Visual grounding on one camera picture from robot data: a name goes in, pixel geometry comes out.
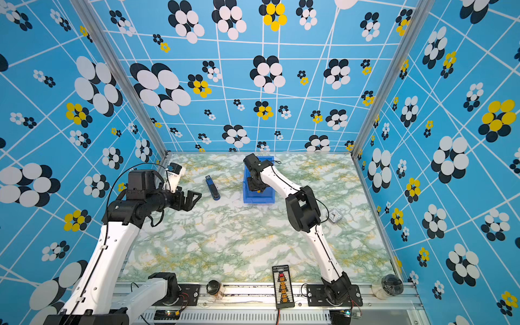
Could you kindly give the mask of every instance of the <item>blue wall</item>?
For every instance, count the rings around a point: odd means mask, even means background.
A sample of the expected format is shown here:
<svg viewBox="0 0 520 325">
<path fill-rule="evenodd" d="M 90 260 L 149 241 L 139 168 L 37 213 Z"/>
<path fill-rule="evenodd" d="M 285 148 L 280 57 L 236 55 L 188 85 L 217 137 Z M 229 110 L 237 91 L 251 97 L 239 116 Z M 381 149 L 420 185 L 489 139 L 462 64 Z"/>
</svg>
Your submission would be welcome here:
<svg viewBox="0 0 520 325">
<path fill-rule="evenodd" d="M 92 7 L 168 150 L 346 151 L 416 4 L 106 0 Z M 162 64 L 174 74 L 169 85 L 146 77 Z"/>
<path fill-rule="evenodd" d="M 432 324 L 520 317 L 520 4 L 479 3 L 436 1 L 358 157 Z"/>
<path fill-rule="evenodd" d="M 92 254 L 105 186 L 142 162 L 136 141 L 149 138 L 67 0 L 0 2 L 0 13 L 0 323 L 42 324 Z"/>
</svg>

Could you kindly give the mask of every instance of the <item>table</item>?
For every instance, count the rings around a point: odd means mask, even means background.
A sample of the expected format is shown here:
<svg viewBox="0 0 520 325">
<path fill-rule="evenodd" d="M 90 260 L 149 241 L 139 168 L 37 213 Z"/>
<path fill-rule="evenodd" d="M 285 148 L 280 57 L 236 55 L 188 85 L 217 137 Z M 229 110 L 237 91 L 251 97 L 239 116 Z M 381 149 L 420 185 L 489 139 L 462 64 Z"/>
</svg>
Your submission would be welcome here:
<svg viewBox="0 0 520 325">
<path fill-rule="evenodd" d="M 154 272 L 175 272 L 180 282 L 272 281 L 271 266 L 289 264 L 293 282 L 320 282 L 320 270 L 304 237 L 287 219 L 285 200 L 244 204 L 243 159 L 248 153 L 174 153 L 186 167 L 179 186 L 202 193 L 190 212 L 168 209 L 164 221 L 145 222 L 119 281 L 145 281 Z M 256 153 L 274 155 L 287 178 L 309 185 L 329 210 L 343 219 L 323 223 L 323 233 L 352 282 L 371 282 L 394 273 L 390 257 L 350 155 Z M 211 175 L 220 193 L 214 201 L 205 182 Z M 321 218 L 327 212 L 320 205 Z"/>
</svg>

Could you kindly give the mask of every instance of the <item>robotic arm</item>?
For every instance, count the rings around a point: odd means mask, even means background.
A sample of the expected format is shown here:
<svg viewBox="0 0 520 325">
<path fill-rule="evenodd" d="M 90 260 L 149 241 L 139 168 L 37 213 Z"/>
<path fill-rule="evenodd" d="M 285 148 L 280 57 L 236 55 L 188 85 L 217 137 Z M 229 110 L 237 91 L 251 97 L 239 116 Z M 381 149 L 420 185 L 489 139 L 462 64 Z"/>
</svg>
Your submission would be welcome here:
<svg viewBox="0 0 520 325">
<path fill-rule="evenodd" d="M 293 183 L 271 161 L 260 161 L 253 153 L 245 157 L 244 163 L 251 173 L 251 177 L 248 177 L 250 191 L 264 191 L 272 187 L 285 198 L 289 223 L 294 230 L 303 234 L 312 248 L 329 303 L 341 305 L 348 298 L 352 284 L 323 236 L 321 212 L 313 190 L 309 186 L 301 187 Z"/>
<path fill-rule="evenodd" d="M 164 182 L 157 171 L 129 172 L 128 188 L 108 205 L 99 240 L 83 277 L 60 313 L 47 316 L 44 325 L 128 325 L 154 303 L 169 305 L 178 299 L 175 273 L 154 273 L 145 284 L 118 302 L 118 310 L 110 310 L 119 271 L 146 218 L 158 211 L 162 212 L 162 220 L 164 209 L 168 207 L 190 211 L 200 199 L 200 193 L 188 191 L 185 197 L 182 188 L 177 187 L 184 170 L 182 166 L 170 164 L 168 182 L 163 189 Z M 158 187 L 156 176 L 161 180 Z"/>
</svg>

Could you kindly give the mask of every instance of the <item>blue plastic bin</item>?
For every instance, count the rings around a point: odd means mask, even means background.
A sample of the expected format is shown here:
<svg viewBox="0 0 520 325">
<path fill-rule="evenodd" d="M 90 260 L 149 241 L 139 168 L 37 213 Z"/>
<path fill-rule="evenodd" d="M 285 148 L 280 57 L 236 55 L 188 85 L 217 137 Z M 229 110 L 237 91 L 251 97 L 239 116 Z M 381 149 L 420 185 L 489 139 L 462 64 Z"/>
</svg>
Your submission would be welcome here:
<svg viewBox="0 0 520 325">
<path fill-rule="evenodd" d="M 260 161 L 263 161 L 263 160 L 273 161 L 275 159 L 275 157 L 259 156 L 258 159 Z M 262 193 L 249 191 L 248 177 L 251 177 L 251 173 L 249 172 L 247 167 L 244 167 L 244 184 L 243 184 L 243 189 L 242 189 L 243 196 L 244 196 L 244 203 L 273 204 L 275 202 L 275 190 L 272 187 L 268 187 Z"/>
</svg>

